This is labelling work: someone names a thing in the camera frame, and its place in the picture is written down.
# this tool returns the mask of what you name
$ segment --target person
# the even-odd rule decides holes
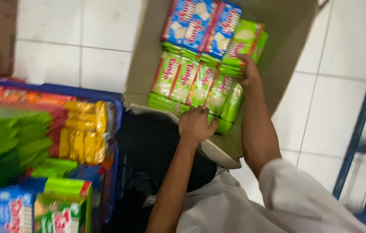
[[[217,128],[209,109],[181,116],[180,140],[157,193],[146,232],[365,232],[359,222],[319,182],[283,160],[268,114],[263,83],[250,56],[245,62],[242,147],[258,178],[265,207],[250,201],[239,182],[222,167],[201,188],[186,193],[198,144]]]

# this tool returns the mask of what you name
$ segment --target tiled floor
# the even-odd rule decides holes
[[[20,0],[14,74],[34,83],[123,92],[141,4],[141,0]],[[282,156],[329,191],[365,90],[366,0],[331,0],[316,18],[272,117]],[[357,155],[355,160],[340,201],[357,212],[366,201],[366,156]],[[244,160],[242,164],[231,173],[250,199],[262,203],[256,178]]]

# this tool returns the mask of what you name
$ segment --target hand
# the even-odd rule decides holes
[[[189,111],[183,113],[180,118],[180,137],[199,144],[212,136],[217,129],[217,122],[216,120],[213,120],[211,125],[208,125],[208,114],[209,108],[203,108],[200,105],[196,109],[194,107],[190,107]]]
[[[237,79],[237,82],[243,87],[253,85],[254,83],[261,83],[262,79],[259,76],[258,67],[248,54],[238,54],[238,58],[245,62],[246,77],[244,79]]]

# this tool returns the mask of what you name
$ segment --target open cardboard box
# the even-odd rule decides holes
[[[305,45],[315,15],[317,0],[229,0],[243,10],[243,19],[263,22],[269,34],[258,64],[264,83],[265,100],[270,114],[276,110],[294,72]],[[147,106],[151,86],[161,57],[160,33],[166,20],[171,0],[147,0],[140,23],[139,36],[134,47],[125,106],[136,114],[163,112]],[[213,135],[201,144],[201,149],[212,161],[226,169],[240,168],[241,107],[227,135]],[[169,114],[176,122],[178,119]]]

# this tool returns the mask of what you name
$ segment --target plastic crate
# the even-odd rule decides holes
[[[43,93],[54,93],[54,94],[64,94],[64,95],[70,95],[75,96],[77,98],[85,98],[87,100],[91,101],[109,101],[112,102],[115,105],[115,111],[116,111],[116,128],[115,133],[117,133],[117,130],[121,126],[121,119],[123,117],[123,114],[125,112],[125,108],[122,104],[122,97],[120,93],[113,93],[113,92],[106,92],[106,91],[98,91],[98,90],[91,90],[86,88],[79,88],[79,87],[69,87],[69,86],[63,86],[63,85],[55,85],[55,84],[49,84],[44,83],[42,85],[35,85],[35,84],[27,84],[27,83],[20,83],[20,82],[13,82],[8,81],[6,78],[0,78],[0,86],[3,87],[12,87],[20,90],[30,90],[30,91],[38,91]],[[108,210],[106,213],[106,216],[103,216],[103,221],[108,222],[111,220],[111,215],[114,209],[114,204],[117,198],[119,198],[119,191],[117,189],[120,189],[119,182],[117,180],[121,180],[121,177],[118,177],[118,160],[119,160],[119,150],[117,143],[114,144],[114,158],[113,158],[113,165],[111,167],[110,171],[110,193],[109,193],[109,204],[108,204]]]

